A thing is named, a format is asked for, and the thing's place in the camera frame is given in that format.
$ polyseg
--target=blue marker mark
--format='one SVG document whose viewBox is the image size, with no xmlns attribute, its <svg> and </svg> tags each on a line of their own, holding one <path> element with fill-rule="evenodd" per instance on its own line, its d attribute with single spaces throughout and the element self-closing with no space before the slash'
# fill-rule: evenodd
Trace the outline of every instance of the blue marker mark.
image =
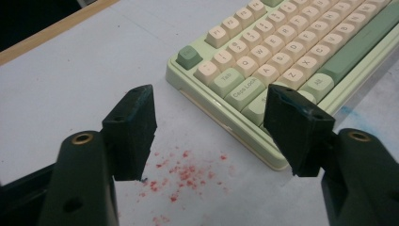
<svg viewBox="0 0 399 226">
<path fill-rule="evenodd" d="M 347 115 L 347 120 L 348 122 L 350 122 L 350 124 L 352 124 L 354 129 L 359 129 L 378 137 L 378 129 L 374 128 L 357 111 L 346 105 L 344 105 L 340 111 L 342 111 L 343 114 Z"/>
</svg>

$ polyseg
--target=mechanical keyboard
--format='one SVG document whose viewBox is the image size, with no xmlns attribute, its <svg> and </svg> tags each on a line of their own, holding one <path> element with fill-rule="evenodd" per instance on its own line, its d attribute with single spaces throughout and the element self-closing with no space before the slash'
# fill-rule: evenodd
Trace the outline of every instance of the mechanical keyboard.
<svg viewBox="0 0 399 226">
<path fill-rule="evenodd" d="M 167 81 L 273 170 L 267 86 L 335 114 L 399 43 L 399 0 L 253 0 L 172 56 Z"/>
</svg>

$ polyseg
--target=white table surface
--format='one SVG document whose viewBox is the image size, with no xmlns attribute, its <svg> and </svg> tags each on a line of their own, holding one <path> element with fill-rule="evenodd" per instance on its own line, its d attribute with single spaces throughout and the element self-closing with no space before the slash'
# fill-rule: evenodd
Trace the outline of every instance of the white table surface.
<svg viewBox="0 0 399 226">
<path fill-rule="evenodd" d="M 56 161 L 60 143 L 152 84 L 158 129 L 147 184 L 117 182 L 120 225 L 328 225 L 317 178 L 273 171 L 165 79 L 167 60 L 243 7 L 238 0 L 120 0 L 0 67 L 0 181 Z M 378 136 L 396 159 L 399 51 L 336 128 Z M 192 171 L 188 185 L 181 175 Z"/>
</svg>

